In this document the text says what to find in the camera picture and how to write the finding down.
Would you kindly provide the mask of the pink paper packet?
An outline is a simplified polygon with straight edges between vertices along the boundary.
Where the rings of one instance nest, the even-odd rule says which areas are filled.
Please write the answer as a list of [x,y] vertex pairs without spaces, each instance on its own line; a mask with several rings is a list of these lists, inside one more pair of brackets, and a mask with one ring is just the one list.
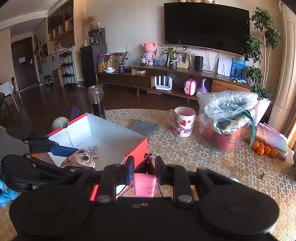
[[145,154],[144,160],[133,169],[135,196],[154,197],[157,171],[152,163],[152,154]]

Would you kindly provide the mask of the cartoon face tooth toy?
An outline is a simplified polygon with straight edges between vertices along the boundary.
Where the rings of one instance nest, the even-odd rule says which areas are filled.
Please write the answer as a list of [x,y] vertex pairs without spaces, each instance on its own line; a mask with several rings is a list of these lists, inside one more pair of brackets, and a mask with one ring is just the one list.
[[87,150],[80,149],[71,154],[61,163],[61,168],[65,168],[67,166],[95,168],[95,161]]

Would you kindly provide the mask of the grey cloth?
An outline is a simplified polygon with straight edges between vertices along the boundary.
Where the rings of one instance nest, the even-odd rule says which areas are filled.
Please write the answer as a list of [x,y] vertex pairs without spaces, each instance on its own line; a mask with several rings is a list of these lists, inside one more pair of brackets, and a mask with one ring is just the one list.
[[160,129],[160,125],[143,120],[134,120],[128,129],[149,139]]

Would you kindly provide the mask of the glass jar dark liquid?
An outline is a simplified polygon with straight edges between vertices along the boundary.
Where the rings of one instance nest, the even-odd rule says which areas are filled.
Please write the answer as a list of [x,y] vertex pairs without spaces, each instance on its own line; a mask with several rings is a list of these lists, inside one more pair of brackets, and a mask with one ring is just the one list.
[[88,96],[95,116],[106,119],[104,94],[101,85],[92,85],[88,88]]

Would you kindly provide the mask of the clear bag of fruit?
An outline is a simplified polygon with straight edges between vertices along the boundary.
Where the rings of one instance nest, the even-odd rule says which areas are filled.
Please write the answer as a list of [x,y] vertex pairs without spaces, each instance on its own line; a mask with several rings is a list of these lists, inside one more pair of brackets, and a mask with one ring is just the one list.
[[256,135],[256,93],[236,90],[198,92],[197,98],[200,133],[215,147],[226,152],[233,150],[249,127],[249,147],[252,147]]

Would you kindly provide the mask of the pink toy case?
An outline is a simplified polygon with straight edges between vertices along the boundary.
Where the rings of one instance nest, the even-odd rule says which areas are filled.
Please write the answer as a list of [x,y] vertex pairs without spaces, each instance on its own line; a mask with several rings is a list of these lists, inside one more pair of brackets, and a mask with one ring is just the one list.
[[189,96],[193,96],[196,92],[196,88],[197,88],[197,83],[196,81],[194,80],[194,78],[189,78],[188,80],[185,81],[185,84],[184,84],[184,93],[186,95],[189,95]]

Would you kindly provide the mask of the purple kettlebell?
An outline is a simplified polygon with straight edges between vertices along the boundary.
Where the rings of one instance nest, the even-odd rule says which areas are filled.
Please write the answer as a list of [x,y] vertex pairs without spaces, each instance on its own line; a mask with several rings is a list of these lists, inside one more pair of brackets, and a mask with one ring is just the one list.
[[208,90],[206,89],[206,86],[205,86],[206,81],[207,81],[206,78],[202,79],[201,86],[197,88],[196,96],[200,93],[207,93],[208,92]]

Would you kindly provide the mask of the jar of yellow snacks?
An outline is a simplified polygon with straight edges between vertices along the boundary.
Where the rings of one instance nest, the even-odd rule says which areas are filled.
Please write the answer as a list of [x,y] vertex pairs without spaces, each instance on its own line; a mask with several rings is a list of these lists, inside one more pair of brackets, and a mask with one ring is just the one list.
[[102,73],[107,68],[107,58],[105,55],[99,55],[97,59],[97,71],[98,73]]

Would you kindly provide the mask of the wooden tv cabinet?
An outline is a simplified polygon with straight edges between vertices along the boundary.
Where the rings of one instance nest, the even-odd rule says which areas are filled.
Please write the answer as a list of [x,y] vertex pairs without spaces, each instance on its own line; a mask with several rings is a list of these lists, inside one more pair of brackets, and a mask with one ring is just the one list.
[[136,66],[131,73],[98,73],[96,78],[100,84],[125,86],[153,94],[168,94],[188,101],[197,100],[196,95],[187,95],[184,92],[184,82],[190,78],[196,81],[197,87],[204,86],[208,92],[251,91],[248,83],[235,82],[218,74],[182,68],[172,70],[155,65]]

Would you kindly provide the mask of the black tall cabinet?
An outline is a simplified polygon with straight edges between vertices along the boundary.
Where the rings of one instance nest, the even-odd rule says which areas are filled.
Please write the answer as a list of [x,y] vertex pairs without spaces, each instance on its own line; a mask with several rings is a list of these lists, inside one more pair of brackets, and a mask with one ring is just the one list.
[[97,64],[99,56],[107,53],[105,28],[88,32],[87,46],[80,48],[84,86],[96,85]]

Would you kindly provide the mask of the framed photo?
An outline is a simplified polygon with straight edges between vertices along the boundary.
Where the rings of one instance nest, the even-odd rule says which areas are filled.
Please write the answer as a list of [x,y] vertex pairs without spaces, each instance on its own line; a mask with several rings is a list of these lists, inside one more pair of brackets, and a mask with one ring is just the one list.
[[174,51],[173,48],[168,49],[168,63],[170,69],[177,68],[188,69],[191,52],[187,50]]

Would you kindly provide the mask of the pink plush doll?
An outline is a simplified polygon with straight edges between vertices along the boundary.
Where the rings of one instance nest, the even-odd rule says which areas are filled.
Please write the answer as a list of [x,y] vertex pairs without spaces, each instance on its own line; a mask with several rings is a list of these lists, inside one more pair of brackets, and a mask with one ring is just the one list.
[[144,50],[145,50],[145,53],[144,53],[143,57],[146,60],[146,64],[147,65],[153,65],[154,60],[156,58],[156,56],[155,56],[156,43],[155,42],[151,42],[151,43],[144,42],[142,44],[142,46],[144,47]]

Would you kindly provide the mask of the black speaker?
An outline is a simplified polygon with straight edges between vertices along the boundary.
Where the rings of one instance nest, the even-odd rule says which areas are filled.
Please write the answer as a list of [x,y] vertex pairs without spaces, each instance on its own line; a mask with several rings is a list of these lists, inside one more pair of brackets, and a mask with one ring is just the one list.
[[194,70],[195,71],[203,71],[203,56],[195,56],[194,57]]

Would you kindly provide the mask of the potted green tree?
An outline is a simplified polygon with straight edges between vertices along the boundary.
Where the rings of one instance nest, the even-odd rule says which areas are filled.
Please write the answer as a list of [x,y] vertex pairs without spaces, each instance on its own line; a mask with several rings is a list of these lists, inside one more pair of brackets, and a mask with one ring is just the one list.
[[244,60],[251,62],[247,67],[247,77],[251,89],[258,95],[259,100],[271,100],[271,92],[266,90],[269,73],[271,51],[278,47],[281,38],[279,30],[274,26],[269,11],[257,7],[249,19],[255,30],[261,34],[261,40],[250,34],[244,44]]

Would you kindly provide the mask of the black television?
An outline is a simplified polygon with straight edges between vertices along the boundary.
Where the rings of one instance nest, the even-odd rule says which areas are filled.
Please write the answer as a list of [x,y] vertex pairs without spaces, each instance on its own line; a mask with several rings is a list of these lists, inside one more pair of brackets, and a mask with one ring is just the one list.
[[206,3],[165,3],[165,41],[243,55],[249,11]]

